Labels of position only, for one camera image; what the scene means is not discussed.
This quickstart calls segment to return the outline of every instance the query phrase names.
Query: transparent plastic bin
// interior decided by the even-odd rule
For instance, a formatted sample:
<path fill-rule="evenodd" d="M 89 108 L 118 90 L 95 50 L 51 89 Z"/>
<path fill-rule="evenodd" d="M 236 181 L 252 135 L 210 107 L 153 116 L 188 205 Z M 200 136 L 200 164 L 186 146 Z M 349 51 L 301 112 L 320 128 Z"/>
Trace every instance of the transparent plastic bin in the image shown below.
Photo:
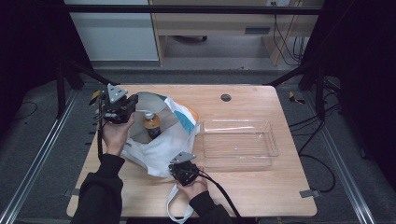
<path fill-rule="evenodd" d="M 260 171 L 279 155 L 268 120 L 206 120 L 202 131 L 210 171 Z"/>

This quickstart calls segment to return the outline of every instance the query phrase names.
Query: wooden table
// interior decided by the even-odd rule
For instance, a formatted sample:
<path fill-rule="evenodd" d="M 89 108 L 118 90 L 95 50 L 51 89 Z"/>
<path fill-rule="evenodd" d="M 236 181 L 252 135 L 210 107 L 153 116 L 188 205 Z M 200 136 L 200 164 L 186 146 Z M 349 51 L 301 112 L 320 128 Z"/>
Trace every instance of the wooden table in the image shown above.
<path fill-rule="evenodd" d="M 250 85 L 127 85 L 119 86 L 129 93 L 151 91 L 172 97 L 193 108 L 200 120 L 210 119 L 267 119 L 271 122 L 279 156 L 273 164 L 259 172 L 209 173 L 230 195 L 242 217 L 313 216 L 317 208 L 313 198 L 302 198 L 301 190 L 309 189 L 303 167 L 291 138 L 288 123 L 276 90 L 269 86 Z M 220 96 L 230 94 L 232 100 L 223 102 Z M 197 135 L 193 160 L 204 164 L 202 137 Z M 88 172 L 96 172 L 96 136 L 76 184 L 79 189 Z M 167 217 L 166 199 L 175 184 L 173 178 L 147 175 L 146 170 L 127 161 L 120 170 L 123 217 Z M 234 216 L 221 192 L 209 183 L 215 203 L 221 203 Z M 182 217 L 187 197 L 179 193 L 171 204 L 171 212 Z M 67 214 L 73 216 L 78 196 L 72 196 Z"/>

